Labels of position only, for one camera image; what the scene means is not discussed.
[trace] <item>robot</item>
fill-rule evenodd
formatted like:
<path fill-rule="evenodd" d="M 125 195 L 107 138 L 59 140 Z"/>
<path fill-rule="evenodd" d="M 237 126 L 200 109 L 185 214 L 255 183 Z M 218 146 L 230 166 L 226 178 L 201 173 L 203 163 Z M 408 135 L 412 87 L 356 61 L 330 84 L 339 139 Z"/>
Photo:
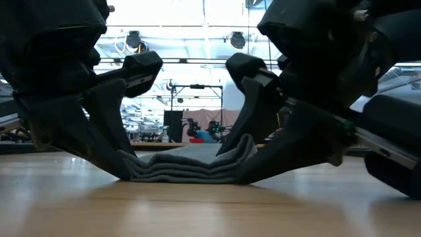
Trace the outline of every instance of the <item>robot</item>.
<path fill-rule="evenodd" d="M 93 46 L 107 30 L 109 12 L 105 0 L 0 1 L 0 71 L 16 103 L 0 131 L 23 126 L 38 149 L 57 147 L 130 180 L 117 153 L 134 155 L 120 102 L 149 90 L 162 60 L 152 51 L 132 55 L 121 69 L 96 75 Z M 338 166 L 349 146 L 362 143 L 372 150 L 364 158 L 371 175 L 421 199 L 421 107 L 377 95 L 362 113 L 349 109 L 360 96 L 374 95 L 395 63 L 421 58 L 420 21 L 420 1 L 273 0 L 258 29 L 282 52 L 282 73 L 241 53 L 226 62 L 245 104 L 219 153 L 243 134 L 267 137 L 282 107 L 291 115 L 280 135 L 239 168 L 237 183 L 321 163 Z"/>

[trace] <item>gray towel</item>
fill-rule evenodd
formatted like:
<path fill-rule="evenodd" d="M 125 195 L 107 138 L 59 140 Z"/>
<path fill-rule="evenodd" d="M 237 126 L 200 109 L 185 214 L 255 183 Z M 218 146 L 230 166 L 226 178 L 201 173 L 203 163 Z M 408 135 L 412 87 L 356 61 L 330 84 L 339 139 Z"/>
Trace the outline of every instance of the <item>gray towel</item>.
<path fill-rule="evenodd" d="M 119 153 L 133 182 L 233 183 L 236 169 L 257 152 L 256 145 L 250 135 L 244 135 L 235 149 L 216 156 L 220 146 L 190 144 L 142 157 Z"/>

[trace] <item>wooden floor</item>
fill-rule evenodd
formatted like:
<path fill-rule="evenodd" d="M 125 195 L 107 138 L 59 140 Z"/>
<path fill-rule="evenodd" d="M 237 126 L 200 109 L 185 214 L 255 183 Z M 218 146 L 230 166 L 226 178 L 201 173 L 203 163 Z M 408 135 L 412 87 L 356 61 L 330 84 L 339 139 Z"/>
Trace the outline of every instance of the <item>wooden floor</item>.
<path fill-rule="evenodd" d="M 419 236 L 421 204 L 360 158 L 255 186 L 119 182 L 65 153 L 0 156 L 0 237 Z"/>

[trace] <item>folded cloth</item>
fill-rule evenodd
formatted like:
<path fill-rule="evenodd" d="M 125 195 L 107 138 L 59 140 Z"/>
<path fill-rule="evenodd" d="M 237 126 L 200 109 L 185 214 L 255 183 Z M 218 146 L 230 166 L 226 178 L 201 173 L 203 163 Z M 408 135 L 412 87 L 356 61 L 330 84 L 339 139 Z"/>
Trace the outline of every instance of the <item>folded cloth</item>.
<path fill-rule="evenodd" d="M 133 182 L 229 184 L 236 170 L 257 152 L 253 137 L 244 135 L 237 147 L 216 156 L 221 144 L 190 144 L 152 155 L 133 156 L 118 151 Z"/>

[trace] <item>red object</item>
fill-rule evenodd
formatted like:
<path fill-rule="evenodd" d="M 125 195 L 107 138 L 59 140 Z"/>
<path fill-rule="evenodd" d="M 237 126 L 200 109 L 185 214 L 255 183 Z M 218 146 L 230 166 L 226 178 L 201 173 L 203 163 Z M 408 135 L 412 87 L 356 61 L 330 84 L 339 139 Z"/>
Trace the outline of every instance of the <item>red object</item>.
<path fill-rule="evenodd" d="M 190 143 L 204 143 L 205 139 L 202 138 L 190 138 Z"/>

